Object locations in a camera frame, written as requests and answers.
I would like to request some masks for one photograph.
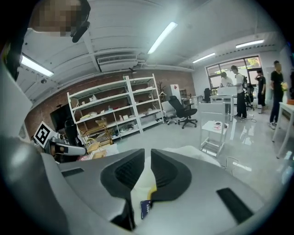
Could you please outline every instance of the person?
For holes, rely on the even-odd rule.
[[[269,126],[272,129],[276,128],[277,119],[279,116],[280,102],[283,100],[283,90],[282,90],[282,65],[279,61],[274,61],[275,71],[271,73],[271,89],[273,90],[273,105],[270,116]]]
[[[258,81],[258,104],[261,105],[261,111],[259,114],[262,114],[264,111],[264,108],[266,106],[266,78],[263,76],[262,71],[257,71],[257,76],[255,80]]]
[[[233,81],[231,78],[229,78],[227,76],[227,74],[225,72],[222,72],[220,74],[221,76],[221,84],[220,87],[229,87],[229,86],[233,86]],[[231,105],[230,104],[226,104],[226,113],[231,113]]]
[[[235,65],[231,66],[231,71],[235,74],[237,84],[237,114],[235,117],[244,120],[247,118],[246,104],[245,104],[245,92],[243,90],[243,75],[238,72],[238,68]]]
[[[91,7],[87,0],[31,0],[20,1],[18,20],[11,21],[7,29],[2,30],[0,39],[2,49],[0,59],[3,60],[11,76],[17,80],[17,68],[21,63],[21,53],[24,36],[29,29],[40,33],[50,33],[59,36],[71,36],[77,42],[88,29],[87,21]]]

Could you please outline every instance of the air conditioner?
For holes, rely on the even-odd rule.
[[[102,72],[132,68],[138,64],[137,55],[107,56],[97,59]]]

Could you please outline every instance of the white wall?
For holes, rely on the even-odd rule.
[[[291,69],[294,67],[292,66],[291,60],[290,60],[291,50],[288,47],[288,45],[285,45],[282,50],[280,51],[280,63],[282,65],[282,73],[283,73],[283,78],[286,83],[288,83],[288,87],[291,87]],[[290,98],[290,93],[289,90],[287,91],[287,96]]]
[[[242,57],[233,57],[228,58],[226,57],[226,60],[220,59],[219,61],[214,61],[213,64],[207,60],[206,63],[204,63],[202,66],[195,68],[195,72],[192,73],[193,77],[193,82],[194,82],[194,88],[195,88],[195,93],[196,95],[203,95],[204,94],[204,89],[205,88],[210,88],[209,80],[208,80],[208,75],[206,72],[206,67],[209,67],[211,65],[217,64],[217,63],[222,63],[234,59],[240,59],[243,57],[249,57],[249,56],[259,56],[261,60],[261,66],[264,72],[264,76],[266,78],[266,83],[269,86],[270,80],[271,80],[271,72],[274,71],[274,66],[273,63],[275,60],[280,60],[280,53],[277,51],[264,51],[264,52],[259,52],[259,53],[254,53],[254,54],[248,54],[244,55],[242,54]],[[269,87],[267,87],[267,92],[266,93],[266,100],[271,99],[271,91]]]

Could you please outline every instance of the sneaker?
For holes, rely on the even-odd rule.
[[[273,130],[276,129],[276,126],[274,125],[274,123],[268,123],[268,125],[269,125],[270,128],[272,128]]]

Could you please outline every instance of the brick wall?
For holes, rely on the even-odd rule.
[[[194,84],[192,79],[192,74],[187,72],[179,72],[179,71],[170,71],[170,70],[141,70],[138,71],[136,74],[133,74],[133,78],[142,78],[142,77],[151,77],[152,73],[154,73],[155,80],[158,84],[158,82],[163,82],[163,86],[169,85],[169,84],[178,84],[180,89],[186,89],[187,94],[195,95],[194,90]],[[25,124],[28,130],[29,136],[32,136],[35,134],[39,124],[41,121],[44,121],[48,126],[50,126],[52,129],[54,129],[50,113],[55,111],[57,109],[57,105],[65,105],[68,104],[68,97],[67,92],[70,94],[79,92],[81,90],[98,86],[105,83],[115,82],[122,80],[122,76],[124,76],[126,73],[114,73],[114,74],[108,74],[104,76],[100,76],[97,78],[91,78],[86,81],[82,81],[79,83],[76,83],[70,87],[67,87],[66,89],[61,90],[60,92],[56,93],[55,95],[51,96],[41,104],[39,104],[37,107],[35,107],[31,112],[27,115],[25,119]],[[103,95],[105,97],[113,95],[113,94],[120,94],[122,92],[122,89],[115,89],[111,90],[109,92],[104,92]],[[138,95],[135,96],[135,100],[147,100],[148,97],[146,95]],[[83,111],[83,115],[87,114],[88,112],[97,112],[99,113],[103,109],[108,109],[108,105],[111,104],[111,107],[123,107],[128,103],[127,99],[119,99],[116,101],[107,102],[104,104],[101,104],[99,106],[88,108]],[[138,112],[143,112],[147,110],[148,108],[151,108],[151,104],[144,104],[138,107]],[[118,111],[116,114],[116,118],[119,117],[119,115],[131,115],[130,109],[125,109]],[[112,122],[114,120],[113,114],[105,115],[107,118],[107,122]],[[96,126],[94,120],[88,121],[87,128],[91,128]]]

